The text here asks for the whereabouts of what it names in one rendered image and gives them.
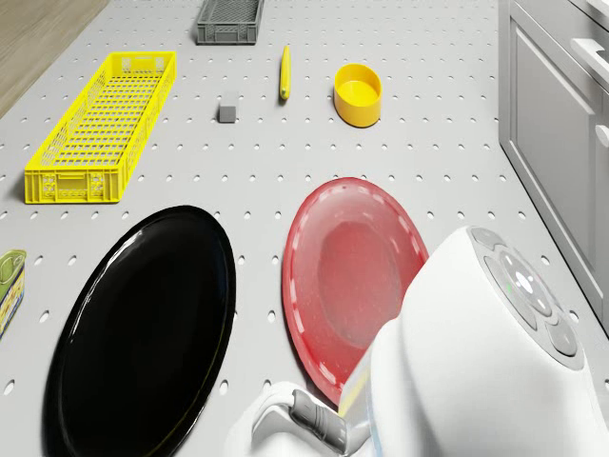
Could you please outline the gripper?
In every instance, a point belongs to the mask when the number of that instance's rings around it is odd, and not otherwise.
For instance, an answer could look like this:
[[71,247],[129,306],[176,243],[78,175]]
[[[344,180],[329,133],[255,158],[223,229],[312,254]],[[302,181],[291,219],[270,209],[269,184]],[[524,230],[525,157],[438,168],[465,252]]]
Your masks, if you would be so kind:
[[300,386],[279,382],[231,427],[223,457],[370,457],[370,435]]

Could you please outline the red plate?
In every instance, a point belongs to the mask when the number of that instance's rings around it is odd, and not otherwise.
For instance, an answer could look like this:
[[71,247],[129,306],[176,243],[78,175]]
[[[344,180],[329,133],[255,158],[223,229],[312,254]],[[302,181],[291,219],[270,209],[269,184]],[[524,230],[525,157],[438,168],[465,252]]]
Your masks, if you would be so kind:
[[304,199],[285,242],[283,307],[306,373],[332,404],[428,257],[402,205],[368,181],[331,180]]

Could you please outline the flat-sided can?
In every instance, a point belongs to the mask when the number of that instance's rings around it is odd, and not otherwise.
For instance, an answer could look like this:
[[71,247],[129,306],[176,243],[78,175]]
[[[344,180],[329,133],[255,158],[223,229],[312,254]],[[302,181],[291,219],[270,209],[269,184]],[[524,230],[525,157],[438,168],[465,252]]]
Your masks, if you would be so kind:
[[22,249],[10,249],[0,256],[0,340],[24,297],[26,258]]

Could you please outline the black plate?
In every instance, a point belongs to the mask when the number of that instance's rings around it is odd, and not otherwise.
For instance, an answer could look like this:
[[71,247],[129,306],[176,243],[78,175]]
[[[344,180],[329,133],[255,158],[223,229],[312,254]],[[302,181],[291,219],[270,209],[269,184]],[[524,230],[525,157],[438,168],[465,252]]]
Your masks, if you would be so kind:
[[43,408],[48,457],[171,457],[206,406],[232,331],[231,244],[179,206],[101,260],[58,339]]

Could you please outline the white cabinet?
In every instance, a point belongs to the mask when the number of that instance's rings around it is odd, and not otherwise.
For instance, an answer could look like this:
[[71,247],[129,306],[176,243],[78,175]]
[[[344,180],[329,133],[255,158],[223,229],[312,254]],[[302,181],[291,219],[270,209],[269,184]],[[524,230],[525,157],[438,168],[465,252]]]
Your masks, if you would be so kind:
[[609,0],[499,0],[499,139],[609,334]]

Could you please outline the grey cube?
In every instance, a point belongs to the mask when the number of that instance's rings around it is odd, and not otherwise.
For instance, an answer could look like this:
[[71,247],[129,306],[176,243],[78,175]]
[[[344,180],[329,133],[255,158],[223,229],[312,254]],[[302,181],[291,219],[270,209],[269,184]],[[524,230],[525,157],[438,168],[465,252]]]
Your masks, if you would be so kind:
[[218,121],[220,123],[235,123],[237,120],[237,110],[239,94],[237,91],[225,92],[218,108]]

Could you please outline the yellow basket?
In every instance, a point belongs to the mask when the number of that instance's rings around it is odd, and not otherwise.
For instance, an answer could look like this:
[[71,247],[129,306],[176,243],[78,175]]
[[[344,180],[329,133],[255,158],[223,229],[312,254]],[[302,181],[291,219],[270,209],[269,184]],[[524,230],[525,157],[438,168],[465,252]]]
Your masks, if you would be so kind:
[[176,78],[173,51],[112,52],[28,161],[28,204],[117,203]]

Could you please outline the banana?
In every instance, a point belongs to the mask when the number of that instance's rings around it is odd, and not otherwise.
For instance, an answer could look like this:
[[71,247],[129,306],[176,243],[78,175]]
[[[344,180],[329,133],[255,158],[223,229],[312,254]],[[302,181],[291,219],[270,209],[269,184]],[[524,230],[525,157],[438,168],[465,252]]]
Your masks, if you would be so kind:
[[291,92],[291,53],[289,45],[286,45],[283,50],[281,67],[280,67],[280,98],[286,101]]

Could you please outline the yellow bowl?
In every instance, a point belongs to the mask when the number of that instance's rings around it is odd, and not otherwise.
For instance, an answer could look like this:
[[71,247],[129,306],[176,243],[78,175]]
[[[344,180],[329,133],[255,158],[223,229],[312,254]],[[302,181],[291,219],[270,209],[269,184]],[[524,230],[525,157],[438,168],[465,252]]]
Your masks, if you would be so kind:
[[368,128],[380,120],[383,86],[370,67],[349,63],[339,68],[333,92],[335,110],[350,126]]

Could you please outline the dark grey basket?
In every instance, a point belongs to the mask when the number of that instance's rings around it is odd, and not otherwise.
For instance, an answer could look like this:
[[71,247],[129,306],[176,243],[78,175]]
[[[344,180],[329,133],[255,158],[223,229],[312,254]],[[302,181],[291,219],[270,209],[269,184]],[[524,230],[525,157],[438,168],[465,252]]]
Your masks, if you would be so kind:
[[265,0],[204,0],[197,19],[198,45],[255,45]]

